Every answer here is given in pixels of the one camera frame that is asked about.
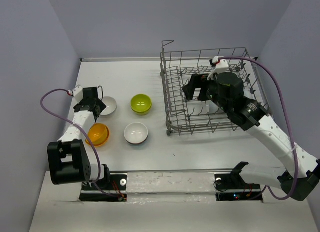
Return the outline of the white bowl stack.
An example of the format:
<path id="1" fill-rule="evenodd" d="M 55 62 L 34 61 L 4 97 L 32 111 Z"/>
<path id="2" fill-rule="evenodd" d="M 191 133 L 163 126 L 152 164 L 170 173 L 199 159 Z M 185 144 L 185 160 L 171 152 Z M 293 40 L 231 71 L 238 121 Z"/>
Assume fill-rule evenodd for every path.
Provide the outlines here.
<path id="1" fill-rule="evenodd" d="M 101 112 L 101 116 L 108 116 L 116 111 L 117 102 L 113 97 L 104 96 L 102 102 L 106 105 L 106 108 Z"/>

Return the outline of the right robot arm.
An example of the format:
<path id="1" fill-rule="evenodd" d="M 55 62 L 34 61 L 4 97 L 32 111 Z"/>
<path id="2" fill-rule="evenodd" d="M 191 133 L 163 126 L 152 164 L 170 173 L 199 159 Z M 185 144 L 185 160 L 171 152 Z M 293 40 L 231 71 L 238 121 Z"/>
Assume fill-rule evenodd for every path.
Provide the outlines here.
<path id="1" fill-rule="evenodd" d="M 260 184 L 281 189 L 290 198 L 302 202 L 320 182 L 320 161 L 291 142 L 267 110 L 245 96 L 244 82 L 232 72 L 193 74 L 182 90 L 186 100 L 212 101 L 227 118 L 260 141 L 281 163 L 281 167 L 255 166 L 240 162 L 231 172 L 235 188 Z"/>

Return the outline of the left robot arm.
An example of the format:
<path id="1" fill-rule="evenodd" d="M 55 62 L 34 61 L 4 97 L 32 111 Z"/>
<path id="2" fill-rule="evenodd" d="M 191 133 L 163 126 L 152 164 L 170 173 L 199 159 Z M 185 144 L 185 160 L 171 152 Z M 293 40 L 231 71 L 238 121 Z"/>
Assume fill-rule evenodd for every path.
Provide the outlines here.
<path id="1" fill-rule="evenodd" d="M 92 182 L 101 190 L 110 186 L 110 170 L 107 165 L 101 163 L 93 141 L 89 138 L 89 130 L 106 108 L 99 98 L 98 89 L 83 88 L 80 85 L 73 90 L 59 88 L 48 92 L 40 100 L 45 112 L 69 124 L 63 136 L 47 146 L 50 178 L 54 185 Z M 76 101 L 72 120 L 55 114 L 44 105 L 47 96 L 60 91 Z"/>

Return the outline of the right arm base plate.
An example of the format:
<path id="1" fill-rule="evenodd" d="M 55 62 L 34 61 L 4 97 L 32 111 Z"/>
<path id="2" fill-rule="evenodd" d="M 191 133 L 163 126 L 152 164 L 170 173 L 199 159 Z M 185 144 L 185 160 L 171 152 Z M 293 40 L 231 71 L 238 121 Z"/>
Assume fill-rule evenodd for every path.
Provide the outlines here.
<path id="1" fill-rule="evenodd" d="M 259 184 L 247 184 L 230 173 L 215 174 L 213 186 L 217 202 L 263 201 Z"/>

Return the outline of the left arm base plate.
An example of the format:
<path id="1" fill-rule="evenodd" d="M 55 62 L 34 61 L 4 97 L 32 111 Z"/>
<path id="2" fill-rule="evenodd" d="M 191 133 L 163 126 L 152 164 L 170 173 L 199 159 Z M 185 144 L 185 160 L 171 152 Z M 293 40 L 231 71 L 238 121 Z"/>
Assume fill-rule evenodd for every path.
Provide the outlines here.
<path id="1" fill-rule="evenodd" d="M 96 184 L 82 183 L 79 200 L 82 202 L 127 202 L 127 173 L 111 173 L 110 183 L 99 180 Z"/>

